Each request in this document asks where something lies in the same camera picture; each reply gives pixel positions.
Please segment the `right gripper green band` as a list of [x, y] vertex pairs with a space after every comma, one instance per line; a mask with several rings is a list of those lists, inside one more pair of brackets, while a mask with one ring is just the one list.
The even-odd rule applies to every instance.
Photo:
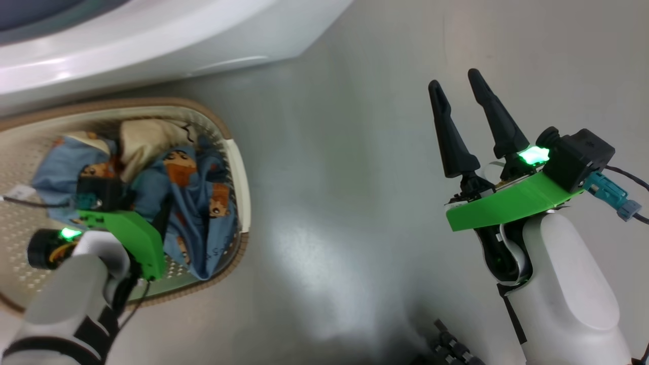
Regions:
[[[467, 76], [493, 135], [495, 157], [503, 159], [519, 153], [519, 161], [530, 167], [532, 174], [501, 182], [493, 194], [482, 199], [448, 203], [447, 221], [454, 232], [475, 231], [483, 248], [484, 261], [498, 283], [524, 284], [531, 277], [531, 259], [524, 243], [516, 243], [506, 236], [506, 225], [556, 209], [582, 190], [568, 193], [542, 173], [543, 165], [549, 161], [549, 150], [529, 147], [528, 139], [479, 70], [471, 68]], [[475, 175], [480, 163], [469, 153], [457, 131], [450, 102], [440, 83], [431, 81], [428, 93], [444, 176]]]

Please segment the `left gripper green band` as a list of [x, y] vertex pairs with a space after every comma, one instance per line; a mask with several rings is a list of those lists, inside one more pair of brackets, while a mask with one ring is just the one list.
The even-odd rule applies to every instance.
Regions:
[[109, 269], [118, 275], [127, 272], [116, 264], [132, 257], [141, 268], [141, 277], [159, 280], [165, 274], [163, 240], [172, 210], [172, 196], [165, 196], [160, 210], [149, 224], [139, 213], [127, 210], [79, 210], [79, 219], [89, 228], [76, 248], [76, 254], [95, 253], [109, 261]]

